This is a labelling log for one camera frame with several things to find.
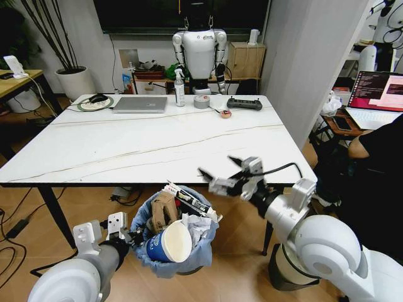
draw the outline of laptop screen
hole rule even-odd
[[[348,107],[403,112],[403,74],[360,71]]]

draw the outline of television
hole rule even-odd
[[[186,0],[94,0],[103,33],[136,35],[173,35],[185,30],[184,12],[179,4]],[[249,35],[255,28],[262,32],[269,0],[208,0],[213,28],[228,35]]]

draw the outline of trash can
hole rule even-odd
[[[211,203],[195,190],[192,190],[186,186],[180,187],[199,199],[202,203],[211,206]],[[139,208],[136,216],[133,218],[132,226],[130,227],[131,231],[136,230],[140,226],[144,226],[147,220],[151,217],[151,201],[153,201],[159,193],[160,192],[155,193]],[[196,247],[191,251],[190,256],[181,263],[159,262],[151,260],[147,255],[145,245],[141,247],[134,247],[133,250],[137,258],[142,262],[143,266],[149,266],[157,277],[172,278],[176,273],[188,274],[189,272],[197,271],[202,266],[212,265],[213,253],[211,242],[213,241],[215,232],[218,228],[219,224],[212,221],[206,237],[200,239]],[[153,234],[146,228],[143,236],[144,240],[148,240],[153,236]]]

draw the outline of marble table top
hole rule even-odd
[[[114,104],[122,97],[110,96]],[[211,107],[227,109],[229,96],[210,97]],[[235,97],[252,100],[257,96]],[[193,96],[185,97],[185,107],[177,107],[175,97],[167,96],[165,113],[65,110],[0,169],[0,184],[159,184],[167,179],[201,184],[198,167],[220,177],[239,171],[228,155],[261,157],[265,171],[296,162],[304,177],[316,181],[268,99],[258,97],[261,111],[233,108],[229,119],[210,108],[196,109]],[[265,178],[270,183],[291,184],[299,175],[291,166]]]

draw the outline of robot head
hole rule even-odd
[[[188,20],[188,31],[202,31],[210,29],[211,7],[208,0],[186,0],[184,2],[184,17]]]

